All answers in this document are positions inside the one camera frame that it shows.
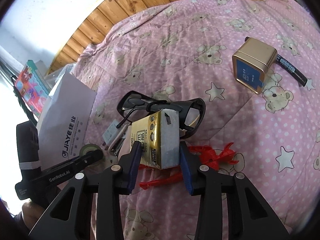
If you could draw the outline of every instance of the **white shopping bag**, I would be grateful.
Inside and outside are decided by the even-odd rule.
[[[41,170],[79,156],[96,95],[70,73],[53,87],[37,124]]]

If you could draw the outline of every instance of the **white wall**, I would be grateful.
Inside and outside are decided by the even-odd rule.
[[[49,67],[96,1],[16,0],[1,22],[0,46],[23,65],[32,59]]]

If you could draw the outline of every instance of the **black pen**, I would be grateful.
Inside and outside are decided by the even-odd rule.
[[[279,54],[277,55],[276,60],[284,70],[286,70],[296,81],[299,82],[299,84],[301,84],[303,87],[306,85],[308,79],[295,66],[293,66],[285,58],[281,57]]]

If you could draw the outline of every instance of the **picture book cover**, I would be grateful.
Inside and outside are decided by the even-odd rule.
[[[15,86],[22,95],[25,103],[30,107],[35,116],[39,118],[49,95],[49,89],[46,87],[46,82],[32,60],[27,61]]]

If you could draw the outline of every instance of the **metal screw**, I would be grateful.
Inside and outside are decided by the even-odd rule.
[[[116,164],[116,165],[113,165],[113,166],[111,167],[111,169],[112,169],[113,171],[119,171],[119,170],[121,169],[121,166],[118,165],[118,164]]]
[[[236,177],[237,177],[238,179],[244,179],[244,174],[243,174],[242,172],[237,172],[237,173],[236,173]]]
[[[208,171],[209,170],[209,167],[207,165],[201,165],[200,166],[200,170],[201,171]]]
[[[83,179],[84,174],[82,172],[79,172],[79,173],[76,174],[75,177],[76,177],[76,179]]]

